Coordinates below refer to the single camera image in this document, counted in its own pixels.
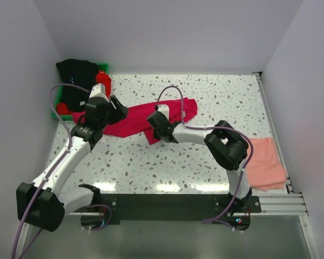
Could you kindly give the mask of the magenta t shirt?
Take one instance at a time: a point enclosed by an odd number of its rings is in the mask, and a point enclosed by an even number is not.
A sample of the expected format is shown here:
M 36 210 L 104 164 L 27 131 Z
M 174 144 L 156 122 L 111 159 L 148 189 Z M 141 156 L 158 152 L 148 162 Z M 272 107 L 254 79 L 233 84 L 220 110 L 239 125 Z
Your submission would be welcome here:
M 197 115 L 198 106 L 195 99 L 184 98 L 184 112 L 181 113 L 181 100 L 165 100 L 161 102 L 169 108 L 169 122 L 185 122 Z M 159 140 L 154 138 L 153 129 L 147 121 L 147 117 L 154 112 L 154 103 L 146 103 L 129 108 L 127 118 L 114 124 L 106 126 L 103 130 L 105 135 L 125 138 L 143 132 L 150 145 Z

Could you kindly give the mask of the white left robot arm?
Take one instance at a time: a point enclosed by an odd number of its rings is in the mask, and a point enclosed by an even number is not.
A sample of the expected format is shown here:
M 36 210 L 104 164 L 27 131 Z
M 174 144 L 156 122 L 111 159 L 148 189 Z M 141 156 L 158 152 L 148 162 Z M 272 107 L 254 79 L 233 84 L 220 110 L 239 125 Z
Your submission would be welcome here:
M 127 113 L 127 107 L 114 95 L 89 99 L 84 121 L 72 128 L 70 139 L 52 163 L 30 184 L 18 186 L 17 214 L 22 223 L 53 232 L 70 213 L 83 207 L 90 212 L 100 208 L 97 187 L 81 184 L 70 195 L 62 194 L 61 190 L 73 170 L 103 137 L 104 128 L 125 119 Z

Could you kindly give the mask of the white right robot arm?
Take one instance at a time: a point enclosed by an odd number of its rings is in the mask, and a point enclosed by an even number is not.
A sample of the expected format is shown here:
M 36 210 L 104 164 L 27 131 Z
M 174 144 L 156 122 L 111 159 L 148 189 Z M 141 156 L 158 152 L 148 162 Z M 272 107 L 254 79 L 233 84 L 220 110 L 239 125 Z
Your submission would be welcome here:
M 154 137 L 169 143 L 191 143 L 206 146 L 217 164 L 224 168 L 229 181 L 230 206 L 242 212 L 249 205 L 252 189 L 245 168 L 253 157 L 253 144 L 243 133 L 221 120 L 211 127 L 195 127 L 181 121 L 169 122 L 167 117 L 155 111 L 147 117 Z

